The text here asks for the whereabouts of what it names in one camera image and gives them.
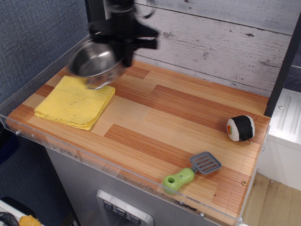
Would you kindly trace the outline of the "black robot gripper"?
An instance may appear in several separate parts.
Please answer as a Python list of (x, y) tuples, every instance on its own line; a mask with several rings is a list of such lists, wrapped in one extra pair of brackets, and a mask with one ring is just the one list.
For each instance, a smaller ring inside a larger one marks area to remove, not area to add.
[(157, 49), (158, 31), (141, 24), (136, 17), (133, 0), (108, 0), (106, 9), (110, 18), (89, 23), (92, 39), (96, 42), (125, 45), (125, 67), (132, 65), (134, 51), (138, 48)]

